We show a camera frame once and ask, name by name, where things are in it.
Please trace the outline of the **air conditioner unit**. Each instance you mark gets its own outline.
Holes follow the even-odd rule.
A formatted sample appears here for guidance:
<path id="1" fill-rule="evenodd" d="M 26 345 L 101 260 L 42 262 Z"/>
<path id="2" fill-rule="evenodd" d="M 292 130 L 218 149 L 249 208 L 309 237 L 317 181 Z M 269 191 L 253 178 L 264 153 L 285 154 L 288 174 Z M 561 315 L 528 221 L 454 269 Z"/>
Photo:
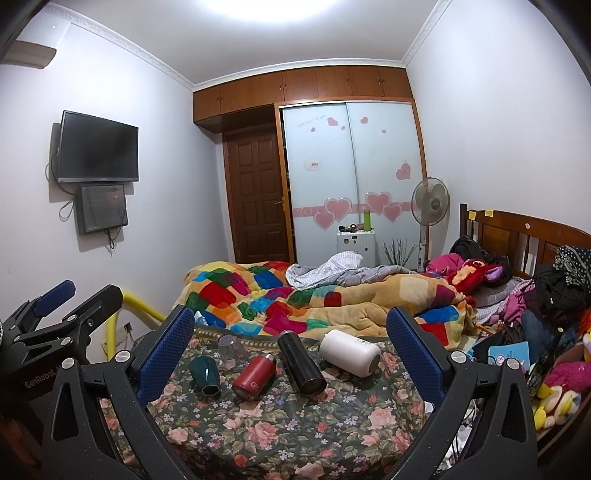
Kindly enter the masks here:
<path id="1" fill-rule="evenodd" d="M 37 43 L 16 40 L 1 60 L 2 64 L 44 69 L 55 58 L 57 50 Z"/>

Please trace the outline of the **red thermos bottle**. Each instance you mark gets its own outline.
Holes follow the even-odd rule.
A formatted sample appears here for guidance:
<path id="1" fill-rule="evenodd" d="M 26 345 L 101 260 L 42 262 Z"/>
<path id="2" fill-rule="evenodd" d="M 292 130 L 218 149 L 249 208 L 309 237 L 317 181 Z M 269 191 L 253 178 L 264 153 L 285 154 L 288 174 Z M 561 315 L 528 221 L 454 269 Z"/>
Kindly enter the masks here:
<path id="1" fill-rule="evenodd" d="M 252 359 L 232 383 L 232 390 L 245 401 L 262 395 L 266 385 L 276 375 L 276 359 L 272 354 L 259 355 Z"/>

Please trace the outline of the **brown wooden door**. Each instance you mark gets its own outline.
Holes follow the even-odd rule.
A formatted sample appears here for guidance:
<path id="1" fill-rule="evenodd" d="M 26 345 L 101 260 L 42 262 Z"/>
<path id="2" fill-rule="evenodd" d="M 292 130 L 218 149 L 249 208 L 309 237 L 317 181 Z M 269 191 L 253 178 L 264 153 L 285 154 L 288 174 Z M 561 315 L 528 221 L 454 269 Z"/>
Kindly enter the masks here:
<path id="1" fill-rule="evenodd" d="M 276 130 L 223 137 L 224 174 L 233 250 L 238 263 L 290 258 Z"/>

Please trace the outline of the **colourful patchwork blanket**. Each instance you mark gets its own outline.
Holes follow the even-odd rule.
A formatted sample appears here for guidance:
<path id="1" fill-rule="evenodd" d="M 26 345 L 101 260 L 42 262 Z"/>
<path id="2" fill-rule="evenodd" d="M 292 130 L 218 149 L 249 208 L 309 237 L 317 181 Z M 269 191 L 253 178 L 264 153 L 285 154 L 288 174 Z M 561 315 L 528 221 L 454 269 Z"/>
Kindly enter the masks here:
<path id="1" fill-rule="evenodd" d="M 356 337 L 386 336 L 387 315 L 405 307 L 447 349 L 475 333 L 475 300 L 446 280 L 394 273 L 374 283 L 297 290 L 287 283 L 287 263 L 216 261 L 190 270 L 176 302 L 208 326 L 240 335 L 276 336 L 293 331 L 318 339 L 332 329 Z"/>

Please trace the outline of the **white thermos bottle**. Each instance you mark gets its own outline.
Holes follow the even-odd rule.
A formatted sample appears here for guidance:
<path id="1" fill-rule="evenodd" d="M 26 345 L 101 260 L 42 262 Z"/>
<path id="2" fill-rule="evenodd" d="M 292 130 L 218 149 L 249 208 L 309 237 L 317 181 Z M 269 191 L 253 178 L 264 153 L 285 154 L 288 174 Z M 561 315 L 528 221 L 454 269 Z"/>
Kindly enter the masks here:
<path id="1" fill-rule="evenodd" d="M 322 359 L 356 377 L 367 378 L 377 370 L 381 349 L 369 341 L 331 330 L 320 344 Z"/>

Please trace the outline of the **pink yellow plush toy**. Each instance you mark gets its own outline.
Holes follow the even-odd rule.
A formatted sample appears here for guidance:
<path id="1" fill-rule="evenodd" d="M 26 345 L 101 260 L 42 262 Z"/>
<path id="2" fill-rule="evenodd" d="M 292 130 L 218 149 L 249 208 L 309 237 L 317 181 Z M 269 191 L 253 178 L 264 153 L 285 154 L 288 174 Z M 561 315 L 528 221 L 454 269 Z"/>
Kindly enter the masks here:
<path id="1" fill-rule="evenodd" d="M 536 431 L 566 424 L 579 410 L 590 390 L 590 363 L 566 362 L 555 366 L 533 400 Z"/>

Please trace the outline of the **dark green faceted cup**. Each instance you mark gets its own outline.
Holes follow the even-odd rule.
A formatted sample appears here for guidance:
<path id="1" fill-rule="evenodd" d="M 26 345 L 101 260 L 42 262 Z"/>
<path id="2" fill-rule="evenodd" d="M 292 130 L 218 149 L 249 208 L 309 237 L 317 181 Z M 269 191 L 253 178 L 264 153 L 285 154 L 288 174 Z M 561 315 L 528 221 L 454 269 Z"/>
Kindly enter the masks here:
<path id="1" fill-rule="evenodd" d="M 200 355 L 189 363 L 189 371 L 193 384 L 204 397 L 215 397 L 221 391 L 219 373 L 212 357 Z"/>

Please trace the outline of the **wall mounted black television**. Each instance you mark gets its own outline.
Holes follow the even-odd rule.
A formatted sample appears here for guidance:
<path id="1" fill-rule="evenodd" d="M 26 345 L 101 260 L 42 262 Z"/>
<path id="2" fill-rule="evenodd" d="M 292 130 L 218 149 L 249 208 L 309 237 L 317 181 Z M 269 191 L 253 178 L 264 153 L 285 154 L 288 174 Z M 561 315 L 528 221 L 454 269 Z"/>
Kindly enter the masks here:
<path id="1" fill-rule="evenodd" d="M 58 183 L 137 182 L 139 129 L 64 110 L 54 174 Z"/>

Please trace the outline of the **black bag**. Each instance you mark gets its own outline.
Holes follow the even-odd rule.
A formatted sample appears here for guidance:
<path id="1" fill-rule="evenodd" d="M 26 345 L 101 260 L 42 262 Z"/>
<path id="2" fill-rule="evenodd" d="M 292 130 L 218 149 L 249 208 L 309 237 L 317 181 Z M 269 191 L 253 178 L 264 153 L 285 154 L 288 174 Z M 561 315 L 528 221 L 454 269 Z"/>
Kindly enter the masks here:
<path id="1" fill-rule="evenodd" d="M 584 285 L 569 283 L 567 274 L 551 264 L 539 265 L 533 279 L 539 310 L 545 320 L 573 323 L 588 308 L 589 290 Z"/>

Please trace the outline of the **green bottle on cabinet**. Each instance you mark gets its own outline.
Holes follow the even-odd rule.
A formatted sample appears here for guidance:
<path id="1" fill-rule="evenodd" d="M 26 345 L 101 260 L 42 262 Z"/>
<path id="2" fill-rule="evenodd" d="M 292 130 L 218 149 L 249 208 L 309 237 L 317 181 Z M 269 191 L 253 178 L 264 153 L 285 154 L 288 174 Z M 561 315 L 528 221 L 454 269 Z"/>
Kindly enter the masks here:
<path id="1" fill-rule="evenodd" d="M 370 210 L 366 209 L 363 211 L 363 231 L 369 232 L 372 230 L 372 215 Z"/>

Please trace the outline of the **wooden bed headboard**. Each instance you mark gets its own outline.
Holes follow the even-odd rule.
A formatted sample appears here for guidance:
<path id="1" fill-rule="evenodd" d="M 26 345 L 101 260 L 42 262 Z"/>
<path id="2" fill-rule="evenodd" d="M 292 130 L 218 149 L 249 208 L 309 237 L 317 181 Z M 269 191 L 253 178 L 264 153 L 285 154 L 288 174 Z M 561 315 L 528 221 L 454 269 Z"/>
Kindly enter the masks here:
<path id="1" fill-rule="evenodd" d="M 514 276 L 531 278 L 536 268 L 554 262 L 562 245 L 590 248 L 590 234 L 555 221 L 500 210 L 460 205 L 460 235 L 488 253 L 506 257 Z"/>

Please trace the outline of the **clear glass cup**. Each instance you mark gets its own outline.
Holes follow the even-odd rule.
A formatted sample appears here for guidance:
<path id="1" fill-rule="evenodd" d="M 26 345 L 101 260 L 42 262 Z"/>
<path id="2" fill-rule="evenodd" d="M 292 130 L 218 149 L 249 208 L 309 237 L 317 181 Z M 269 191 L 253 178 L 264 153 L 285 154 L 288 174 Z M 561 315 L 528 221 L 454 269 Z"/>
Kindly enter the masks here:
<path id="1" fill-rule="evenodd" d="M 233 361 L 235 364 L 240 364 L 249 359 L 249 351 L 246 350 L 240 339 L 235 335 L 222 335 L 217 340 L 217 347 L 224 363 Z"/>

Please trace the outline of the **white bedside cabinet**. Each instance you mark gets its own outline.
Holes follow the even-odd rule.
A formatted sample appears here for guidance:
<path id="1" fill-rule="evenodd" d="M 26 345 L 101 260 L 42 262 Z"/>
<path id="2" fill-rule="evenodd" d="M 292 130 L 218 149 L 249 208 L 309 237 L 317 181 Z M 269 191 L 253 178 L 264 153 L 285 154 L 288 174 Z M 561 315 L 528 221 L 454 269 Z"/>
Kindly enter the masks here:
<path id="1" fill-rule="evenodd" d="M 377 242 L 374 230 L 339 232 L 337 234 L 337 249 L 339 252 L 354 251 L 363 256 L 361 266 L 376 267 Z"/>

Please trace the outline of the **grey white crumpled sheet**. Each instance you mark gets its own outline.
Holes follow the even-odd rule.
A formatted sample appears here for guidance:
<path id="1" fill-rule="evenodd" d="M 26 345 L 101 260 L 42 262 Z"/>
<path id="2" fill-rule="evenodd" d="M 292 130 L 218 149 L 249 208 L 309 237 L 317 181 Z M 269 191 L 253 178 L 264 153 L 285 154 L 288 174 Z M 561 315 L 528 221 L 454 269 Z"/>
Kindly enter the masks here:
<path id="1" fill-rule="evenodd" d="M 318 267 L 311 268 L 301 264 L 291 264 L 286 271 L 287 284 L 297 290 L 307 290 L 324 286 L 351 287 L 372 284 L 396 274 L 415 274 L 400 265 L 362 265 L 363 256 L 354 251 L 339 252 Z"/>

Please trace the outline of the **sliding wardrobe with hearts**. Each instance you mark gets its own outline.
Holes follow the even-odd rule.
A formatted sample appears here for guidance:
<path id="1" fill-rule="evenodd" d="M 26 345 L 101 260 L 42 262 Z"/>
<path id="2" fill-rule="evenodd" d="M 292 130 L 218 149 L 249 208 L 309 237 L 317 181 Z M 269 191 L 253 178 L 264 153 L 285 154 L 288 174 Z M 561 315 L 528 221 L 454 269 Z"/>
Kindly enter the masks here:
<path id="1" fill-rule="evenodd" d="M 368 209 L 378 265 L 418 269 L 411 199 L 424 167 L 413 104 L 317 103 L 284 107 L 280 118 L 297 263 L 338 253 L 337 234 L 363 230 Z"/>

